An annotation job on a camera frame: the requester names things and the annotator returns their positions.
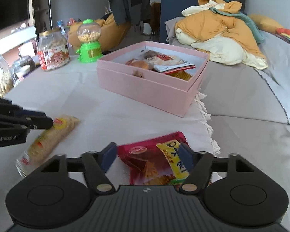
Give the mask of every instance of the green gumball machine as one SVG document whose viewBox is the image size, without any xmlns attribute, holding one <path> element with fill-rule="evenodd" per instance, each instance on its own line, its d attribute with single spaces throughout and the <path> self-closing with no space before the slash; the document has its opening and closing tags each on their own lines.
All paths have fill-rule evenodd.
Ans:
<svg viewBox="0 0 290 232">
<path fill-rule="evenodd" d="M 77 30 L 77 37 L 81 41 L 81 47 L 76 51 L 82 63 L 96 62 L 103 56 L 101 46 L 98 41 L 101 36 L 101 27 L 92 19 L 83 21 Z"/>
</svg>

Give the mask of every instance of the red snack bag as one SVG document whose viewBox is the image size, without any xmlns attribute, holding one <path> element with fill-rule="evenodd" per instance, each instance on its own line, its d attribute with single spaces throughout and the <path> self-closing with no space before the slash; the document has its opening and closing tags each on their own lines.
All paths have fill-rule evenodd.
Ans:
<svg viewBox="0 0 290 232">
<path fill-rule="evenodd" d="M 118 147 L 130 169 L 131 185 L 180 185 L 189 175 L 177 149 L 187 143 L 181 132 Z"/>
</svg>

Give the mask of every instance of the teal cloth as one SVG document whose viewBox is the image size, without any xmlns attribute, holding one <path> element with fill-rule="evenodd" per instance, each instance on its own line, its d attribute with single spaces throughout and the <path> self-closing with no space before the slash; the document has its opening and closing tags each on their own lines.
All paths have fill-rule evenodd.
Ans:
<svg viewBox="0 0 290 232">
<path fill-rule="evenodd" d="M 263 43 L 263 41 L 265 40 L 264 36 L 259 31 L 259 29 L 258 29 L 257 25 L 254 23 L 254 21 L 252 21 L 250 17 L 243 14 L 242 12 L 240 12 L 238 14 L 230 14 L 230 13 L 222 12 L 216 8 L 209 8 L 209 9 L 214 13 L 218 13 L 220 15 L 227 16 L 227 17 L 239 18 L 242 21 L 244 21 L 244 23 L 249 27 L 252 34 L 254 35 L 254 39 L 256 40 L 257 44 Z"/>
</svg>

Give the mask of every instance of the pink box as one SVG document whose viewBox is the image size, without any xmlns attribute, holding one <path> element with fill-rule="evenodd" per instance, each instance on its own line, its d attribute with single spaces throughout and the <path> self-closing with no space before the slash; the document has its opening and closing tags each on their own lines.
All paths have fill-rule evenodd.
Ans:
<svg viewBox="0 0 290 232">
<path fill-rule="evenodd" d="M 145 70 L 125 63 L 144 51 L 153 50 L 166 55 L 176 55 L 196 66 L 187 70 L 189 81 Z M 144 41 L 112 52 L 97 61 L 101 88 L 184 117 L 203 79 L 209 55 L 197 50 Z"/>
</svg>

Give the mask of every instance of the bread roll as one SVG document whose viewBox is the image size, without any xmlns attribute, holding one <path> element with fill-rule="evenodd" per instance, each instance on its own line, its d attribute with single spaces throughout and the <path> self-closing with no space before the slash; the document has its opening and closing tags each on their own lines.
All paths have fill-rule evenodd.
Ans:
<svg viewBox="0 0 290 232">
<path fill-rule="evenodd" d="M 139 68 L 146 69 L 146 70 L 149 69 L 149 65 L 148 65 L 148 63 L 146 63 L 146 62 L 143 61 L 143 60 L 141 60 L 141 61 L 136 61 L 136 62 L 130 63 L 130 64 L 128 64 L 128 65 L 130 65 L 130 66 L 134 66 L 134 67 L 139 67 Z"/>
</svg>

